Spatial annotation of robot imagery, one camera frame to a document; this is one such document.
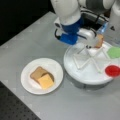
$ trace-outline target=white cylinder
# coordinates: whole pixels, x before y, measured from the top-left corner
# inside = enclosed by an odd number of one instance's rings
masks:
[[[51,0],[53,8],[63,25],[71,25],[80,17],[80,9],[77,0]]]

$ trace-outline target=bread slice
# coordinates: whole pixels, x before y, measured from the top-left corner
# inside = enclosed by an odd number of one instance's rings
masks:
[[[31,73],[30,77],[33,80],[35,80],[36,82],[38,82],[38,79],[41,78],[42,76],[46,75],[46,74],[49,74],[51,79],[54,81],[53,75],[42,67],[37,67],[36,70],[33,73]]]
[[[39,78],[38,82],[41,85],[42,89],[48,89],[54,84],[49,74],[46,74],[42,76],[41,78]]]
[[[97,45],[95,46],[95,48],[101,48],[103,41],[104,41],[104,37],[101,34],[98,34],[97,37],[98,37],[99,41],[98,41]]]

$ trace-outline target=table surface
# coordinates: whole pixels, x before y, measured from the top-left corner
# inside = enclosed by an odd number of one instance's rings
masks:
[[[67,45],[54,38],[56,15],[49,12],[0,47],[0,81],[42,120],[118,120],[120,78],[96,91],[71,84],[63,67]],[[32,60],[52,58],[64,70],[59,88],[50,94],[33,95],[21,85],[21,72]]]

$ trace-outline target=black cable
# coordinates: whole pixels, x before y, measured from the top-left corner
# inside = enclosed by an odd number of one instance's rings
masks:
[[[55,35],[55,37],[56,37],[58,40],[60,40],[60,37],[61,37],[61,36],[57,35],[57,29],[55,30],[54,35]]]
[[[93,13],[93,12],[91,12],[91,11],[87,11],[87,10],[81,10],[81,12],[91,13],[91,14],[94,14],[94,15],[98,16],[98,14],[95,14],[95,13]],[[99,17],[102,18],[102,19],[104,19],[104,21],[109,22],[108,20],[105,19],[105,17],[100,16],[100,15],[99,15]]]
[[[99,17],[100,17],[100,15],[97,15],[97,18],[96,18],[96,20],[95,20],[95,24],[97,23]]]

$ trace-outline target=white plate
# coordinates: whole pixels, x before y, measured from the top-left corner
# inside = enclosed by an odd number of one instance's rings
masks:
[[[76,63],[73,59],[73,55],[75,53],[78,53],[80,49],[82,50],[83,47],[84,47],[83,43],[77,43],[76,45],[70,46],[67,49],[64,55],[64,67],[68,72],[68,74],[78,82],[88,85],[101,85],[111,81],[113,78],[107,76],[104,70],[102,73],[99,73],[96,69],[96,66],[92,62],[89,62],[83,69],[77,68]],[[103,47],[104,47],[104,51],[107,52],[107,50],[111,47],[111,45],[104,42]],[[89,53],[91,54],[91,56],[92,55],[94,56],[97,50],[98,49],[90,49]],[[116,64],[116,61],[112,60],[110,64]]]
[[[37,68],[43,67],[54,76],[54,85],[47,90],[41,89],[40,85],[30,78],[30,74]],[[40,58],[30,62],[21,73],[23,87],[33,94],[47,94],[55,90],[63,79],[63,70],[58,62],[49,58]]]

